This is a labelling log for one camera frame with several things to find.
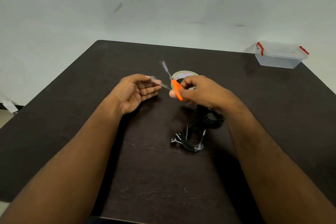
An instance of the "person's right hand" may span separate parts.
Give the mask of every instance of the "person's right hand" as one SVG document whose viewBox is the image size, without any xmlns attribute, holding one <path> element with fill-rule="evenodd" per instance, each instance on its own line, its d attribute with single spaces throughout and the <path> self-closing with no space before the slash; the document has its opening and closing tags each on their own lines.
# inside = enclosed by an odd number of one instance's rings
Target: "person's right hand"
<svg viewBox="0 0 336 224">
<path fill-rule="evenodd" d="M 223 109 L 237 100 L 231 91 L 203 75 L 187 76 L 181 82 L 181 86 L 184 89 L 179 90 L 179 93 L 185 101 L 192 101 L 212 109 Z M 169 95 L 176 98 L 174 90 L 171 90 Z"/>
</svg>

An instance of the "forearm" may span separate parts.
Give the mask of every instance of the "forearm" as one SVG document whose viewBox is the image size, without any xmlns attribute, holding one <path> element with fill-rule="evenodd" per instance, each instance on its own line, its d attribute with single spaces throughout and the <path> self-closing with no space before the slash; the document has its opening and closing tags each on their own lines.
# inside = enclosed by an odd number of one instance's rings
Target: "forearm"
<svg viewBox="0 0 336 224">
<path fill-rule="evenodd" d="M 107 97 L 20 192 L 0 223 L 83 222 L 95 203 L 121 116 L 118 103 Z"/>
<path fill-rule="evenodd" d="M 223 107 L 241 168 L 267 223 L 327 223 L 334 206 L 237 98 Z"/>
</svg>

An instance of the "floor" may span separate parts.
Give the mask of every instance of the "floor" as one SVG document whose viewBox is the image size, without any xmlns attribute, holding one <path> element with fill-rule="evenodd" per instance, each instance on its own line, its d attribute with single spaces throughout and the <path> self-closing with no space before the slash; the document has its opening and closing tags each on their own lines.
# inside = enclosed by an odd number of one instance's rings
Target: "floor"
<svg viewBox="0 0 336 224">
<path fill-rule="evenodd" d="M 12 117 L 13 117 L 13 114 L 10 113 L 9 111 L 0 110 L 0 128 L 2 128 L 2 126 L 5 125 L 7 121 L 9 121 Z M 0 201 L 0 216 L 6 210 L 8 205 L 9 203 Z"/>
</svg>

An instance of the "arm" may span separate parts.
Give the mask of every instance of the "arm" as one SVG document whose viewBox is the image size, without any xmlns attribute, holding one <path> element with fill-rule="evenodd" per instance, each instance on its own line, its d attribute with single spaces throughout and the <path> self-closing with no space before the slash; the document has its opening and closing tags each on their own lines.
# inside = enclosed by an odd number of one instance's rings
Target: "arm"
<svg viewBox="0 0 336 224">
<path fill-rule="evenodd" d="M 336 209 L 284 153 L 248 108 L 229 90 L 204 76 L 189 76 L 183 99 L 219 110 L 250 190 L 266 223 L 331 223 Z"/>
<path fill-rule="evenodd" d="M 159 89 L 145 75 L 123 78 L 73 139 L 23 188 L 0 223 L 83 223 L 98 195 L 121 117 Z"/>
</svg>

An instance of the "container lid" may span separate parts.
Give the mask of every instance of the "container lid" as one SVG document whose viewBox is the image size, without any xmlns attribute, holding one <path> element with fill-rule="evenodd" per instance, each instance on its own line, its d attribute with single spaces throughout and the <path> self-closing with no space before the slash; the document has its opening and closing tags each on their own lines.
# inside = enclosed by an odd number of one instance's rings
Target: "container lid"
<svg viewBox="0 0 336 224">
<path fill-rule="evenodd" d="M 257 48 L 261 49 L 261 55 L 270 57 L 289 58 L 289 59 L 307 59 L 309 52 L 302 46 L 296 44 L 285 44 L 260 41 L 257 43 Z"/>
</svg>

